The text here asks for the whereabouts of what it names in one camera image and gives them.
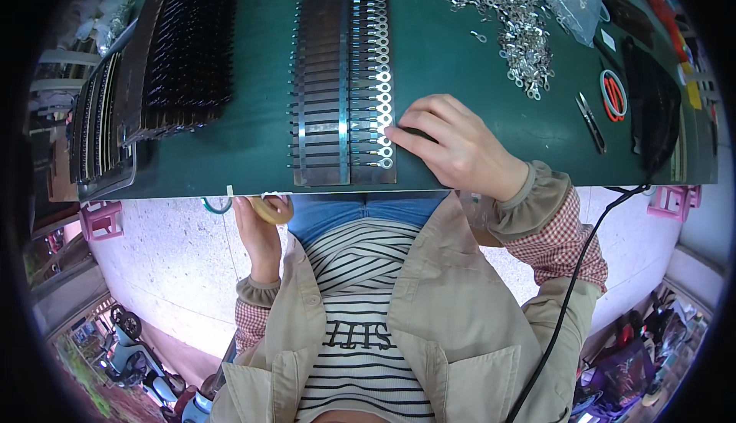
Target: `jeans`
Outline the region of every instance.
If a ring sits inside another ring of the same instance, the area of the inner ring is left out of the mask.
[[[306,249],[326,232],[360,218],[393,220],[422,228],[448,191],[292,195],[289,231]]]

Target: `checkered sleeve cover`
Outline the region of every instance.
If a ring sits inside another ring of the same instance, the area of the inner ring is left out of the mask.
[[[593,230],[593,225],[581,224],[579,216],[580,198],[575,188],[570,188],[557,214],[539,233],[505,243],[511,255],[532,267],[538,285],[572,276],[585,240]],[[595,236],[585,253],[578,280],[599,285],[605,293],[607,278],[608,265]]]
[[[257,344],[266,335],[266,320],[270,309],[244,303],[241,299],[235,302],[235,348],[238,354]]]

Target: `scissors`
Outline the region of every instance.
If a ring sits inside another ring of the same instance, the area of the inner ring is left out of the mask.
[[[578,94],[580,95],[580,98],[578,99],[577,97],[575,97],[575,102],[577,102],[578,108],[580,108],[580,113],[582,113],[583,117],[585,118],[585,123],[588,124],[590,134],[593,135],[593,142],[595,142],[595,147],[598,149],[598,152],[600,154],[605,154],[606,141],[603,140],[603,136],[598,130],[598,124],[595,123],[593,112],[590,111],[590,107],[588,106],[588,102],[587,100],[585,100],[585,96],[583,95],[583,93],[578,92]]]
[[[601,92],[608,119],[614,123],[623,121],[628,107],[626,92],[623,90],[621,80],[609,69],[604,69],[601,73]]]

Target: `woman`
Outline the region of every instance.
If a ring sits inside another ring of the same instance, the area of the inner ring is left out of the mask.
[[[490,231],[532,266],[539,294],[519,308],[454,193],[292,197],[282,280],[276,228],[236,198],[253,267],[237,285],[241,354],[223,364],[212,421],[495,423],[529,381],[591,231],[569,177],[511,156],[450,95],[417,100],[386,135],[444,185],[494,198]],[[606,276],[595,238],[516,421],[567,420]]]

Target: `black wire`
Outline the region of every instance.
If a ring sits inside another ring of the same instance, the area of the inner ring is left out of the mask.
[[[552,353],[552,348],[554,347],[554,344],[557,341],[557,336],[559,335],[559,331],[562,329],[562,322],[565,320],[567,304],[570,302],[570,297],[573,295],[573,289],[575,289],[575,281],[578,279],[578,273],[580,272],[580,266],[583,263],[585,252],[588,250],[588,246],[590,246],[590,243],[593,242],[595,232],[598,231],[598,227],[601,225],[603,218],[606,216],[606,214],[608,214],[608,212],[611,212],[611,209],[613,209],[614,207],[623,203],[624,201],[626,201],[633,195],[641,193],[642,191],[646,191],[647,189],[649,189],[648,185],[640,185],[639,187],[636,187],[634,189],[623,189],[623,188],[614,189],[614,191],[624,192],[624,193],[621,196],[619,196],[618,199],[616,199],[611,204],[606,206],[606,210],[603,211],[603,213],[601,214],[601,217],[598,219],[598,222],[593,227],[593,231],[590,232],[590,236],[588,236],[588,239],[585,241],[585,245],[583,245],[583,250],[580,252],[580,257],[578,258],[578,263],[575,265],[575,271],[573,271],[572,276],[570,276],[570,287],[567,288],[567,293],[565,294],[565,300],[562,302],[562,308],[560,309],[559,317],[557,318],[557,325],[554,328],[554,333],[552,334],[550,343],[549,345],[547,345],[547,350],[545,350],[545,354],[543,354],[542,359],[539,360],[539,364],[537,368],[534,370],[534,373],[531,375],[531,378],[526,383],[526,386],[524,386],[524,389],[521,391],[521,394],[519,394],[519,397],[516,399],[516,402],[514,403],[514,407],[512,407],[511,410],[509,411],[509,416],[506,418],[506,423],[512,423],[514,418],[516,418],[516,416],[519,414],[519,411],[521,410],[521,406],[524,405],[524,401],[526,400],[527,396],[531,392],[531,389],[534,386],[534,383],[537,381],[537,378],[539,378],[539,375],[542,373],[542,369],[547,363],[547,359],[549,359],[549,356]]]

